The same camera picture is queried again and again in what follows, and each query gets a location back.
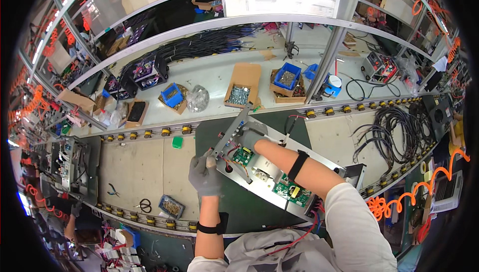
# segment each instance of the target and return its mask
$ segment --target workbench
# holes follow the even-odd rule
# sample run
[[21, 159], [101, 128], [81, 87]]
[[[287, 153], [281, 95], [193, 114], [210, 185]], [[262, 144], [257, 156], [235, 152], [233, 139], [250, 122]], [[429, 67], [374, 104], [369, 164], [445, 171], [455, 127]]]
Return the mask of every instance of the workbench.
[[[297, 115], [297, 111], [281, 111], [274, 113], [253, 114], [253, 118], [284, 134], [284, 122], [289, 115]], [[203, 155], [218, 141], [218, 133], [224, 132], [231, 125], [234, 118], [203, 121], [196, 130], [196, 154]], [[311, 148], [308, 131], [303, 119], [296, 121], [290, 136], [291, 139]], [[222, 192], [219, 211], [230, 215], [226, 233], [246, 233], [265, 230], [263, 226], [293, 225], [303, 222], [302, 219], [284, 212], [277, 206], [256, 196], [250, 191], [236, 184], [223, 174]]]

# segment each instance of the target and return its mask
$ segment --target test equipment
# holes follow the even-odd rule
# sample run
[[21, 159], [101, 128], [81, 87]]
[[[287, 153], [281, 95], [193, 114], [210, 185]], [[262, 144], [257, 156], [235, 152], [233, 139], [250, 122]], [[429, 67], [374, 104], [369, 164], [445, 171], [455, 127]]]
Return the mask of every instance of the test equipment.
[[396, 74], [398, 66], [391, 57], [371, 52], [364, 59], [361, 71], [369, 83], [385, 84]]

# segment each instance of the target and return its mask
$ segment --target bundle of black cables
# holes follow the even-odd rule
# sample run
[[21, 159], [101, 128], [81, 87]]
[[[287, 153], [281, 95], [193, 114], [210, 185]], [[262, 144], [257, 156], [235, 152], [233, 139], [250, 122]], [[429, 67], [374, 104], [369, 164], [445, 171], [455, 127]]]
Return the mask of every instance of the bundle of black cables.
[[257, 30], [262, 29], [261, 23], [231, 26], [224, 29], [211, 29], [194, 34], [187, 38], [180, 38], [161, 45], [160, 47], [142, 55], [122, 68], [120, 78], [125, 73], [135, 69], [136, 64], [146, 58], [154, 58], [157, 54], [166, 63], [176, 60], [206, 57], [217, 53], [229, 53], [245, 48], [239, 38], [254, 37]]
[[[422, 106], [412, 104], [409, 110], [410, 113], [406, 113], [396, 106], [383, 108], [377, 111], [373, 124], [358, 127], [352, 135], [359, 129], [368, 127], [359, 137], [358, 142], [361, 142], [367, 134], [371, 134], [372, 137], [366, 137], [366, 141], [356, 149], [353, 161], [357, 163], [359, 153], [369, 143], [374, 142], [379, 154], [387, 163], [388, 169], [383, 174], [385, 175], [392, 170], [395, 162], [405, 164], [413, 161], [418, 154], [422, 154], [433, 141], [431, 122]], [[392, 132], [397, 125], [400, 125], [402, 130], [403, 154], [399, 152], [392, 137]], [[426, 135], [424, 127], [428, 129], [428, 135]]]

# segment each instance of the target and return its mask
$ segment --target blue plastic bin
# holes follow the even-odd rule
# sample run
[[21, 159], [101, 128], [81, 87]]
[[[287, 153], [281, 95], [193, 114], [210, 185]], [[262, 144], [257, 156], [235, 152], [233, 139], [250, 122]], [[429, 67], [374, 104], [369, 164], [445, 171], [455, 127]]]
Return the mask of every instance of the blue plastic bin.
[[[169, 201], [169, 202], [172, 202], [174, 204], [176, 204], [179, 208], [180, 208], [180, 212], [175, 215], [174, 213], [171, 213], [170, 211], [168, 211], [168, 209], [164, 208], [163, 207], [163, 202], [164, 201]], [[164, 211], [166, 214], [170, 215], [171, 217], [175, 218], [176, 220], [177, 219], [180, 219], [181, 215], [183, 214], [183, 211], [184, 211], [184, 205], [182, 205], [181, 203], [177, 202], [175, 199], [171, 198], [171, 196], [169, 195], [166, 195], [166, 194], [163, 194], [163, 196], [161, 197], [161, 199], [159, 200], [159, 203], [158, 203], [158, 207]]]
[[121, 229], [124, 229], [126, 230], [127, 232], [131, 233], [131, 235], [133, 236], [133, 248], [138, 248], [138, 246], [141, 245], [141, 241], [140, 241], [140, 233], [138, 233], [137, 231], [134, 231], [133, 229], [131, 229], [130, 227], [122, 224], [122, 227]]
[[[174, 90], [176, 90], [177, 93], [173, 95], [170, 99], [168, 99], [167, 96]], [[175, 83], [173, 83], [173, 85], [167, 88], [165, 91], [162, 91], [161, 96], [163, 97], [163, 100], [165, 101], [166, 105], [170, 108], [173, 108], [174, 106], [183, 101], [183, 95], [181, 94], [180, 89]]]
[[301, 74], [301, 68], [299, 68], [298, 66], [294, 66], [293, 64], [290, 64], [290, 63], [284, 63], [283, 67], [281, 67], [281, 69], [276, 73], [276, 77], [274, 78], [274, 84], [278, 87], [288, 89], [288, 90], [292, 90], [293, 87], [296, 85], [295, 81], [291, 82], [290, 86], [286, 86], [285, 84], [282, 84], [282, 83], [279, 82], [279, 80], [283, 76], [284, 72], [286, 72], [286, 71], [294, 73], [295, 74], [295, 80], [298, 80], [299, 75]]
[[316, 74], [316, 70], [318, 70], [318, 64], [312, 64], [306, 68], [306, 70], [303, 72], [304, 77], [312, 80], [314, 79], [314, 75]]
[[110, 93], [108, 93], [108, 91], [106, 91], [105, 89], [103, 89], [102, 95], [105, 96], [106, 98], [111, 96]]

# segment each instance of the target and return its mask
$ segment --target gray work glove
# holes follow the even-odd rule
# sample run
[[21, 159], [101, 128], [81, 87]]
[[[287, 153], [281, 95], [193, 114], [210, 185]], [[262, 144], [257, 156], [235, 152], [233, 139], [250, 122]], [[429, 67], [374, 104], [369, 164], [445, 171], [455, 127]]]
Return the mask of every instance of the gray work glove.
[[188, 180], [198, 191], [199, 196], [220, 196], [221, 176], [216, 170], [216, 159], [207, 151], [200, 158], [193, 157], [190, 162]]
[[73, 204], [71, 206], [70, 214], [74, 215], [75, 218], [78, 218], [80, 216], [80, 210], [81, 210], [81, 203]]
[[258, 140], [268, 140], [268, 138], [260, 135], [259, 133], [252, 131], [252, 129], [260, 132], [262, 134], [268, 134], [268, 127], [264, 124], [260, 124], [258, 122], [247, 122], [243, 125], [240, 132], [236, 136], [235, 140], [237, 143], [241, 144], [243, 147], [253, 150], [255, 153], [256, 150], [254, 149], [254, 145]]

